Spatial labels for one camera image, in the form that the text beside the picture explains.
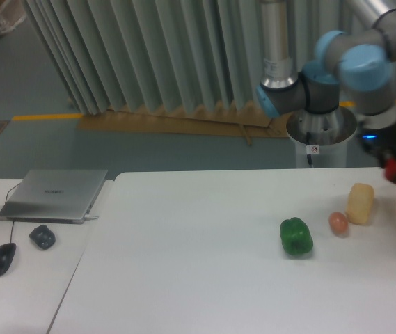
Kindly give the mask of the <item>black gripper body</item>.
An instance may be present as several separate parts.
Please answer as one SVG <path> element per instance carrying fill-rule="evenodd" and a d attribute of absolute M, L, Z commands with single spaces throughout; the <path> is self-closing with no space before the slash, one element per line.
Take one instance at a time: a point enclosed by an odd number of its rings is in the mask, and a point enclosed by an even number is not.
<path fill-rule="evenodd" d="M 377 156 L 384 150 L 396 147 L 396 122 L 372 129 L 364 121 L 360 121 L 357 139 L 365 153 Z"/>

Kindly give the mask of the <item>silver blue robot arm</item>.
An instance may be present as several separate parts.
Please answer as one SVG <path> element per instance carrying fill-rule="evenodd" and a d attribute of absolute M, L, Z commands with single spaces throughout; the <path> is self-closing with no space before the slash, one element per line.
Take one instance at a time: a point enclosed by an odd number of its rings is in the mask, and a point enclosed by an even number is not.
<path fill-rule="evenodd" d="M 315 59 L 297 70 L 292 58 L 291 6 L 261 1 L 264 75 L 256 89 L 267 116 L 288 114 L 288 136 L 299 168 L 343 167 L 356 138 L 396 182 L 396 7 L 390 1 L 350 1 L 366 29 L 329 31 Z"/>

